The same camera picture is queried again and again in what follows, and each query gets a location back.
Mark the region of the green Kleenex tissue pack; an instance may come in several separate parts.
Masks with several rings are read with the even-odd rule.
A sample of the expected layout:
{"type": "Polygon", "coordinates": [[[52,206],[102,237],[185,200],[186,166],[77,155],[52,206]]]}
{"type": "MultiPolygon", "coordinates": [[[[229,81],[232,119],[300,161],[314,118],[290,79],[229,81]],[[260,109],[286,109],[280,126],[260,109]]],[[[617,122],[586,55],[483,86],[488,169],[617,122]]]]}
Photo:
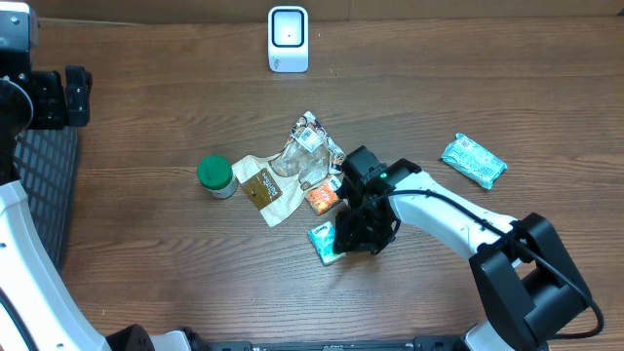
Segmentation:
{"type": "Polygon", "coordinates": [[[308,239],[325,266],[331,265],[345,256],[345,253],[337,253],[334,248],[335,227],[331,221],[327,221],[308,232],[308,239]]]}

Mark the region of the orange Kleenex tissue pack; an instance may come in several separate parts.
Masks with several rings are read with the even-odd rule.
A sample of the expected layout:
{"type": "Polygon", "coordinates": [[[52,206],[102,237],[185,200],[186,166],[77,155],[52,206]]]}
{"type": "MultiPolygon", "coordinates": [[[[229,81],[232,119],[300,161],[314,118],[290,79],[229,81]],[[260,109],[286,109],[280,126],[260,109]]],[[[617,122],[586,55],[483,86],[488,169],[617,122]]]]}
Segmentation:
{"type": "Polygon", "coordinates": [[[340,186],[341,181],[336,176],[330,175],[307,193],[306,199],[317,215],[326,213],[341,201],[337,194],[340,186]]]}

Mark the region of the dried mushroom pouch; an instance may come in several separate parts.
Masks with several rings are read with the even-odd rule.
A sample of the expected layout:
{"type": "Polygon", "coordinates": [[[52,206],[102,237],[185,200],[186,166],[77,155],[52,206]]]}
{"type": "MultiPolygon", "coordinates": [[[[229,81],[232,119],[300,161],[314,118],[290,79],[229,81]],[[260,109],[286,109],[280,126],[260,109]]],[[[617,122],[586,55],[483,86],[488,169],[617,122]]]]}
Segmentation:
{"type": "Polygon", "coordinates": [[[284,148],[269,157],[248,155],[234,176],[268,226],[292,215],[309,191],[342,173],[346,155],[310,111],[292,127],[284,148]]]}

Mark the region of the teal wet wipes pack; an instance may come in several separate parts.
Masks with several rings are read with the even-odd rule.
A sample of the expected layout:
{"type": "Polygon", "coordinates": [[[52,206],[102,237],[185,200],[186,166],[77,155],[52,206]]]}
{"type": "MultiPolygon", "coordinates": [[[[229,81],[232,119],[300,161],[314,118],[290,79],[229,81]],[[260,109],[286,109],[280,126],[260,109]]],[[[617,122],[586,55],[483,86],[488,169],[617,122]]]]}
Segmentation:
{"type": "Polygon", "coordinates": [[[508,169],[505,162],[465,134],[457,133],[441,155],[443,162],[491,190],[495,181],[508,169]]]}

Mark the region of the green lid jar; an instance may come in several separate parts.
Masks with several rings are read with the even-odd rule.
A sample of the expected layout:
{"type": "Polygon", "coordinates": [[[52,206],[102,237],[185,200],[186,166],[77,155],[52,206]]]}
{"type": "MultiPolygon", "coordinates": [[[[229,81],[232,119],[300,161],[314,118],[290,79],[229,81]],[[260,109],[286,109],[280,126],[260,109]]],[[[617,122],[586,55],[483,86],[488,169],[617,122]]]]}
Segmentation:
{"type": "Polygon", "coordinates": [[[204,158],[199,163],[196,174],[201,185],[217,199],[226,199],[237,189],[232,167],[224,157],[211,155],[204,158]]]}

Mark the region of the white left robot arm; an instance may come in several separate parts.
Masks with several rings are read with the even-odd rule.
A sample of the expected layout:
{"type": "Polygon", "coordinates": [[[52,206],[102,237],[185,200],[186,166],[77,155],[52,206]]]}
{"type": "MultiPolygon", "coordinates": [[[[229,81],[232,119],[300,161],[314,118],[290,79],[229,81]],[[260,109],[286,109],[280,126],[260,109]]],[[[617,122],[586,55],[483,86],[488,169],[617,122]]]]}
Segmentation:
{"type": "Polygon", "coordinates": [[[1,347],[4,350],[204,349],[193,331],[149,335],[131,325],[100,334],[71,298],[37,233],[15,168],[18,134],[84,127],[90,121],[91,74],[32,71],[39,21],[24,2],[1,4],[1,347]]]}

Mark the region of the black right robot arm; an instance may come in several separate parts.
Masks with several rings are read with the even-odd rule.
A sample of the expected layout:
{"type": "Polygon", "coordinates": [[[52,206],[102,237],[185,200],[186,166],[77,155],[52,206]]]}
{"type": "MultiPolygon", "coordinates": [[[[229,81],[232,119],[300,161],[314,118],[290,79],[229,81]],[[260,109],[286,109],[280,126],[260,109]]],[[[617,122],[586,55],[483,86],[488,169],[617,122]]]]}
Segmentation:
{"type": "Polygon", "coordinates": [[[416,350],[545,350],[564,327],[598,307],[559,234],[545,217],[486,210],[445,189],[418,165],[386,165],[365,146],[348,154],[338,195],[334,250],[379,254],[403,224],[467,260],[486,318],[461,335],[418,336],[416,350]]]}

